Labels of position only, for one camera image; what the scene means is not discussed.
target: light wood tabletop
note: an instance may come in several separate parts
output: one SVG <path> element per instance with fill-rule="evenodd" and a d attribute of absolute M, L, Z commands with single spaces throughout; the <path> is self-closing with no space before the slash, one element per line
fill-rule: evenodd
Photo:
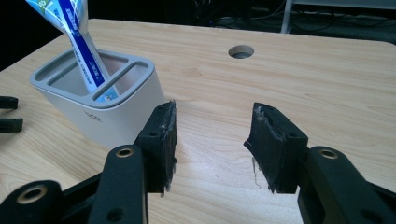
<path fill-rule="evenodd" d="M 151 59 L 177 102 L 177 171 L 170 192 L 148 196 L 150 223 L 302 223 L 297 195 L 273 194 L 243 146 L 254 102 L 277 107 L 309 147 L 345 153 L 361 174 L 396 191 L 396 48 L 374 41 L 90 20 L 95 45 Z M 230 57 L 247 45 L 254 54 Z M 23 184 L 67 189 L 102 171 L 108 149 L 84 137 L 29 82 L 70 49 L 62 35 L 0 74 L 0 95 L 20 99 L 1 118 L 0 200 Z"/>

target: white plastic container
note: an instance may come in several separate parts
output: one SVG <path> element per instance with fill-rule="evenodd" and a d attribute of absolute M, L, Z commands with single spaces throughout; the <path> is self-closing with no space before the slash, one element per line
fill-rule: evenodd
<path fill-rule="evenodd" d="M 73 51 L 37 69 L 31 83 L 92 141 L 109 149 L 132 144 L 157 105 L 163 91 L 152 61 L 98 50 L 110 79 L 89 93 Z M 96 101 L 110 87 L 119 97 Z"/>

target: dark background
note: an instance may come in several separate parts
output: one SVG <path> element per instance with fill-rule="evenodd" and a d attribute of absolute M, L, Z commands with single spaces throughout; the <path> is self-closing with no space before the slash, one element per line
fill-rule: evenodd
<path fill-rule="evenodd" d="M 0 71 L 47 44 L 61 34 L 60 31 L 41 18 L 41 16 L 24 0 L 8 1 L 5 6 L 7 6 L 7 8 L 3 8 L 0 14 L 2 30 L 2 34 L 0 35 L 2 49 L 0 57 Z M 266 32 L 280 31 L 280 23 L 283 16 L 281 12 L 283 9 L 284 0 L 89 0 L 90 18 L 211 26 L 230 29 L 261 30 Z M 295 16 L 302 15 L 300 10 L 304 13 L 306 11 L 310 12 L 310 14 L 305 13 L 306 15 L 309 15 L 309 20 L 305 22 L 305 25 L 307 23 L 315 23 L 315 21 L 312 20 L 314 16 L 315 18 L 319 17 L 321 20 L 328 20 L 329 16 L 326 13 L 320 14 L 320 12 L 323 11 L 330 11 L 331 13 L 337 11 L 337 13 L 342 13 L 348 16 L 367 14 L 388 19 L 394 19 L 396 16 L 394 10 L 370 10 L 358 8 L 334 9 L 333 7 L 310 6 L 304 7 L 303 9 L 295 6 L 293 10 L 294 9 L 299 12 Z M 260 16 L 264 16 L 264 18 L 267 18 L 268 20 L 255 20 Z M 272 26 L 267 24 L 271 23 L 269 19 L 273 20 L 273 23 L 271 24 Z M 384 22 L 379 23 L 381 23 L 381 27 L 393 27 L 392 23 L 387 24 L 386 26 L 384 25 Z M 295 25 L 300 29 L 294 30 L 300 30 L 301 34 L 312 34 L 312 32 L 310 32 L 312 30 L 304 30 L 301 28 L 303 26 Z M 362 28 L 381 28 L 379 25 L 358 25 Z M 346 37 L 359 38 L 358 35 Z"/>

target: cable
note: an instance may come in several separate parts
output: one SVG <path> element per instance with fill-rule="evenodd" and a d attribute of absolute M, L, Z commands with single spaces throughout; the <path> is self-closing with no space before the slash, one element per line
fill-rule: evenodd
<path fill-rule="evenodd" d="M 352 27 L 362 27 L 362 28 L 383 28 L 383 27 L 396 26 L 396 22 L 394 24 L 390 24 L 390 25 L 380 25 L 380 24 L 382 24 L 382 23 L 384 23 L 386 21 L 389 21 L 388 18 L 384 18 L 382 20 L 376 20 L 376 21 L 379 21 L 379 22 L 376 22 L 374 24 L 360 24 L 360 23 L 356 23 L 356 22 L 346 21 L 346 20 L 359 20 L 360 18 L 357 18 L 357 17 L 347 18 L 347 16 L 348 16 L 347 14 L 335 16 L 333 11 L 315 12 L 315 13 L 307 13 L 305 11 L 297 11 L 297 13 L 299 13 L 299 15 L 302 16 L 300 18 L 297 18 L 297 20 L 298 19 L 307 18 L 310 21 L 329 21 L 329 19 L 326 19 L 326 18 L 321 18 L 321 20 L 320 20 L 316 16 L 317 15 L 323 15 L 325 13 L 331 13 L 332 17 L 331 17 L 330 23 L 332 23 L 332 24 L 338 23 L 338 24 L 349 25 L 349 26 L 352 26 Z"/>
<path fill-rule="evenodd" d="M 221 17 L 221 18 L 217 18 L 217 19 L 214 19 L 213 27 L 234 25 L 234 24 L 236 24 L 238 22 L 238 19 L 239 18 L 237 18 L 237 17 Z M 228 23 L 228 24 L 219 24 L 219 21 L 224 21 L 224 20 L 233 20 L 233 21 L 231 23 Z"/>
<path fill-rule="evenodd" d="M 323 27 L 320 27 L 320 28 L 318 28 L 318 29 L 305 29 L 305 28 L 302 28 L 300 25 L 297 25 L 295 22 L 293 22 L 293 21 L 291 21 L 290 23 L 295 27 L 295 28 L 297 28 L 297 29 L 299 29 L 299 30 L 302 30 L 302 31 L 307 31 L 307 32 L 318 32 L 318 31 L 322 31 L 322 30 L 325 30 L 325 29 L 327 29 L 327 28 L 329 28 L 329 27 L 331 27 L 331 26 L 333 26 L 334 25 L 334 23 L 335 23 L 335 16 L 334 16 L 334 13 L 333 12 L 325 12 L 326 14 L 327 13 L 329 13 L 330 14 L 330 16 L 332 17 L 330 20 L 318 20 L 318 21 L 320 21 L 320 22 L 328 22 L 329 24 L 326 24 L 325 26 L 323 26 Z M 308 14 L 306 14 L 306 13 L 304 13 L 303 12 L 303 15 L 305 16 L 305 17 L 307 17 L 310 21 L 313 21 L 312 20 L 312 17 L 310 17 L 310 16 L 307 16 Z"/>
<path fill-rule="evenodd" d="M 251 19 L 254 20 L 254 21 L 255 20 L 262 20 L 262 19 L 267 19 L 267 18 L 270 18 L 270 17 L 273 17 L 273 16 L 277 16 L 279 14 L 282 14 L 285 11 L 284 10 L 283 11 L 279 11 L 279 10 L 285 5 L 285 3 L 286 3 L 286 0 L 283 0 L 283 2 L 279 5 L 279 7 L 273 13 L 270 13 L 269 15 L 266 15 L 266 16 L 263 16 L 263 17 L 251 18 Z"/>

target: black object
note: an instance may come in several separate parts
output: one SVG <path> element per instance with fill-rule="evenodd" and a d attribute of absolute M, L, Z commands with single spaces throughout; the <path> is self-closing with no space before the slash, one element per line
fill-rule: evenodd
<path fill-rule="evenodd" d="M 0 71 L 62 34 L 26 1 L 10 1 L 4 8 L 7 9 L 1 11 L 0 21 L 6 21 L 2 22 L 1 29 L 7 31 L 7 35 L 0 35 Z"/>
<path fill-rule="evenodd" d="M 18 98 L 0 96 L 0 109 L 17 109 Z M 18 133 L 22 130 L 23 119 L 0 119 L 0 133 Z"/>
<path fill-rule="evenodd" d="M 192 25 L 190 4 L 190 0 L 120 0 L 117 4 L 96 0 L 89 2 L 88 10 L 90 18 Z"/>
<path fill-rule="evenodd" d="M 0 223 L 149 223 L 147 193 L 170 188 L 176 165 L 176 103 L 157 106 L 133 145 L 116 147 L 104 170 L 70 189 L 36 181 L 0 205 Z"/>
<path fill-rule="evenodd" d="M 308 138 L 280 111 L 255 103 L 245 146 L 277 193 L 295 193 L 304 223 L 395 223 L 396 194 L 364 180 L 348 158 Z"/>

